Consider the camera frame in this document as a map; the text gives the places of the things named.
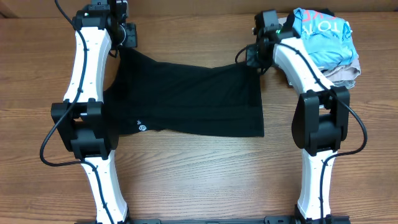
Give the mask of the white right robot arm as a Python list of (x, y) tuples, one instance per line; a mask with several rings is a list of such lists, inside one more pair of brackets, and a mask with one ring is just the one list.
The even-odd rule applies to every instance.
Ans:
[(331, 214), (331, 173), (335, 156), (348, 132), (349, 92), (323, 76), (294, 28), (279, 23), (275, 10), (254, 17), (256, 42), (248, 46), (246, 63), (265, 70), (279, 67), (298, 94), (292, 137), (302, 151), (302, 183), (295, 215), (289, 223), (349, 223)]

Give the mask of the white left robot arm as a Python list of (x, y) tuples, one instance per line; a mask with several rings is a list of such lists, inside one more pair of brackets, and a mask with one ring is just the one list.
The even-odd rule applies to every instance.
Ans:
[(84, 169), (96, 205), (95, 223), (131, 223), (115, 165), (118, 130), (104, 108), (106, 61), (120, 47), (136, 47), (127, 1), (92, 1), (68, 22), (75, 31), (72, 77), (62, 102), (51, 107), (54, 126), (74, 164)]

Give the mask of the black t-shirt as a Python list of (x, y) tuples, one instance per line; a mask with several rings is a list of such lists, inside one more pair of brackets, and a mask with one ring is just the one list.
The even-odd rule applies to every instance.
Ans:
[(222, 137), (263, 137), (260, 75), (244, 63), (206, 68), (158, 62), (120, 49), (104, 107), (119, 133), (169, 129)]

